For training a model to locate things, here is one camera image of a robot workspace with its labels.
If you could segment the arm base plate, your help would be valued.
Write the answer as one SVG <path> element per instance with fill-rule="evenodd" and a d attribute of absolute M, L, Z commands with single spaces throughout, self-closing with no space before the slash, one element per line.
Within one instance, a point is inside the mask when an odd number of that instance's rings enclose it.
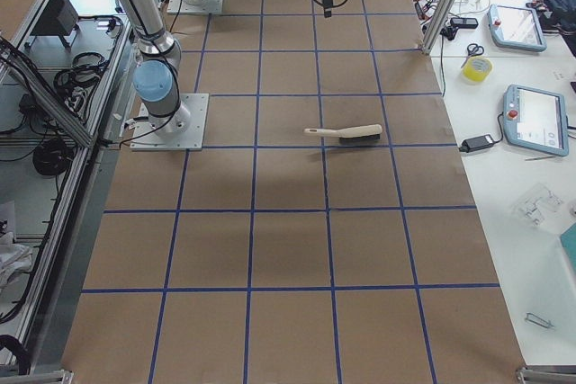
<path fill-rule="evenodd" d="M 203 138 L 209 106 L 208 94 L 180 94 L 180 108 L 170 122 L 149 117 L 144 103 L 140 104 L 139 116 L 148 117 L 138 122 L 134 129 L 136 138 L 130 141 L 134 151 L 199 151 Z"/>
<path fill-rule="evenodd" d="M 166 12 L 180 14 L 207 15 L 222 14 L 223 0 L 168 0 Z"/>

